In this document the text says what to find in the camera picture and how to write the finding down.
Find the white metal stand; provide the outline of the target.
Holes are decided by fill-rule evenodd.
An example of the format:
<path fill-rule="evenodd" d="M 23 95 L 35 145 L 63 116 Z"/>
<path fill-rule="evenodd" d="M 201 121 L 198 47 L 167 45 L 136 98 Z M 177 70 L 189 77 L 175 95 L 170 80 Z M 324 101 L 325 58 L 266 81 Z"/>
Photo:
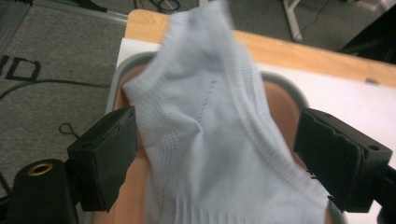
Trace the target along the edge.
<path fill-rule="evenodd" d="M 255 35 L 301 42 L 294 9 L 301 0 L 225 0 L 234 27 Z"/>

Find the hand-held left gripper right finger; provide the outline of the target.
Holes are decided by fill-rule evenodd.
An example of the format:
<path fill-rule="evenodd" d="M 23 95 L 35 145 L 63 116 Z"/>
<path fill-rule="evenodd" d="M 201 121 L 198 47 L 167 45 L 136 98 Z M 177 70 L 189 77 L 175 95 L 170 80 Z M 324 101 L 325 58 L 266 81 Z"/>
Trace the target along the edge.
<path fill-rule="evenodd" d="M 392 151 L 340 119 L 312 108 L 300 116 L 294 151 L 342 211 L 392 211 Z"/>

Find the light blue tank top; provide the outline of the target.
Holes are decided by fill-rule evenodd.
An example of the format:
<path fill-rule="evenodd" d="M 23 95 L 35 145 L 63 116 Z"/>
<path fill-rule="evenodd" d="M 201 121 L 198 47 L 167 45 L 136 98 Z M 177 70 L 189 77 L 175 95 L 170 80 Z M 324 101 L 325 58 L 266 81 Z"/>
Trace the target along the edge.
<path fill-rule="evenodd" d="M 123 89 L 151 166 L 146 224 L 324 224 L 326 190 L 290 155 L 225 0 L 172 15 Z"/>

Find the pink basin with grey rim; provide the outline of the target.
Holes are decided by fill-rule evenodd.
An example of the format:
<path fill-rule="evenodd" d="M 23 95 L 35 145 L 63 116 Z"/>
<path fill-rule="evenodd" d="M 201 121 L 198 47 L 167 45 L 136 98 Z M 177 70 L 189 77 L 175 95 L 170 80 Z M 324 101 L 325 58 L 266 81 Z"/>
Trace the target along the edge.
<path fill-rule="evenodd" d="M 160 54 L 117 68 L 113 109 L 135 107 L 137 157 L 103 224 L 337 224 L 294 159 L 302 108 L 261 74 L 176 75 Z"/>

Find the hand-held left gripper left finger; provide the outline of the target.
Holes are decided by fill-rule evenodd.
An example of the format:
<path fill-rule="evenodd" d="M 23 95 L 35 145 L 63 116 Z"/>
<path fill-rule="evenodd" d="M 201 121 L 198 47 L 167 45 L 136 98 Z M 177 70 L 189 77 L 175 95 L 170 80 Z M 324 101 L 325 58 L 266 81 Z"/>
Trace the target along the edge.
<path fill-rule="evenodd" d="M 67 166 L 78 181 L 85 211 L 109 211 L 137 152 L 133 107 L 106 114 L 67 149 Z"/>

